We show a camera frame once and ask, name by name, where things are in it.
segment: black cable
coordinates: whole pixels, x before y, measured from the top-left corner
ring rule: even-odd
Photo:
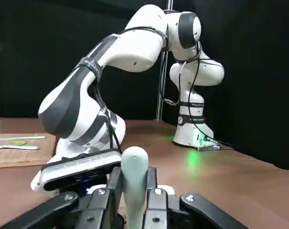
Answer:
[[[166,62],[166,58],[164,58],[163,60],[163,63],[162,63],[162,69],[160,69],[160,74],[162,72],[164,72],[164,66],[165,66],[165,62]],[[171,105],[171,106],[176,106],[179,104],[180,100],[181,100],[181,71],[179,72],[179,75],[178,75],[178,100],[176,103],[174,103],[172,100],[170,99],[166,99],[164,96],[163,96],[163,93],[164,91],[162,90],[162,86],[161,86],[161,80],[159,80],[159,93],[160,93],[160,96],[161,96],[161,99],[166,102],[168,105]]]
[[[176,11],[176,10],[163,10],[163,12],[164,12],[165,14],[178,13],[178,11]]]
[[[199,52],[198,43],[196,43],[196,50],[197,50],[197,52]],[[199,60],[198,60],[195,77],[194,77],[194,79],[193,79],[193,82],[192,82],[192,85],[191,85],[191,89],[190,89],[190,92],[189,92],[189,96],[188,96],[189,116],[190,116],[190,118],[191,118],[194,126],[195,126],[203,135],[205,135],[205,137],[208,137],[208,138],[210,138],[210,139],[212,139],[212,140],[214,140],[214,141],[216,141],[216,142],[218,142],[218,143],[222,143],[222,144],[225,145],[225,146],[232,147],[232,145],[229,144],[229,143],[227,143],[227,142],[222,142],[222,141],[217,140],[217,139],[215,139],[215,138],[213,138],[213,137],[209,137],[209,136],[208,136],[207,134],[205,134],[200,128],[198,128],[198,126],[196,125],[196,123],[194,122],[194,120],[193,120],[193,118],[192,118],[191,109],[190,109],[190,97],[191,97],[191,92],[192,92],[192,89],[193,89],[193,87],[194,87],[194,84],[195,84],[195,80],[196,80],[198,71],[199,71],[199,69],[200,69],[200,60],[211,60],[211,59],[199,59]]]
[[[99,90],[99,87],[98,87],[97,84],[93,85],[93,91],[95,92],[96,100],[99,103],[99,105],[101,107],[106,107],[105,103],[104,103],[104,101],[102,99],[102,96],[101,96],[101,93],[100,93],[100,90]],[[107,110],[107,112],[105,112],[105,115],[106,115],[106,118],[107,118],[108,129],[109,129],[109,141],[110,141],[109,143],[111,145],[110,148],[113,147],[113,142],[112,142],[112,136],[113,136],[115,138],[116,144],[118,146],[118,150],[122,154],[122,149],[121,149],[117,134],[116,134],[116,132],[115,132],[115,130],[114,130],[112,124],[111,124],[109,113],[110,113],[109,110]]]

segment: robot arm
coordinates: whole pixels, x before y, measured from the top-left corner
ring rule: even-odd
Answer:
[[[124,121],[106,109],[102,101],[92,99],[88,87],[98,82],[107,65],[129,72],[149,69],[165,45],[162,35],[166,29],[164,12],[157,6],[146,5],[132,17],[124,33],[103,39],[43,100],[38,116],[45,130],[79,146],[93,147],[107,135],[108,114],[121,142]]]
[[[224,77],[223,66],[211,60],[199,42],[201,23],[193,12],[167,14],[169,50],[177,63],[170,69],[170,78],[180,93],[180,111],[174,142],[207,150],[216,145],[213,131],[204,123],[204,100],[193,86],[213,86]]]

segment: black backdrop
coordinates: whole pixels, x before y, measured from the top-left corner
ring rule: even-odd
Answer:
[[[174,9],[196,12],[203,50],[225,68],[218,86],[196,87],[215,137],[289,169],[289,0],[177,0]],[[176,101],[169,79],[166,94]],[[178,109],[164,106],[176,125]]]
[[[166,1],[0,0],[0,115],[36,117],[78,61],[149,3]],[[99,83],[106,105],[125,119],[154,119],[159,72],[158,63],[144,73],[107,67]]]

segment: screw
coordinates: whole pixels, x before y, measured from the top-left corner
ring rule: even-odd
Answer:
[[[72,200],[72,199],[73,199],[73,195],[71,195],[71,194],[67,194],[67,195],[65,195],[65,197],[64,197],[64,200],[66,200],[66,201]]]
[[[99,195],[104,195],[104,194],[106,193],[106,191],[103,190],[103,189],[99,189],[99,190],[97,191],[97,193],[98,193]]]
[[[158,223],[159,221],[160,221],[160,218],[158,218],[158,217],[154,217],[154,218],[153,218],[153,222],[154,222],[154,223]]]
[[[94,217],[91,217],[91,216],[88,216],[88,217],[87,217],[87,222],[92,222],[93,220],[95,220]]]
[[[157,188],[157,189],[155,189],[155,193],[156,193],[157,195],[161,195],[161,194],[162,194],[162,190],[159,189],[159,188]]]

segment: brown table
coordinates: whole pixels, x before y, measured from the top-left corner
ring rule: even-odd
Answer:
[[[37,119],[0,119],[0,133],[44,132]],[[200,152],[175,146],[175,127],[127,121],[123,149],[140,146],[158,183],[178,195],[195,191],[251,229],[289,229],[289,171],[234,150]],[[30,182],[40,167],[0,168],[0,225],[47,200]]]

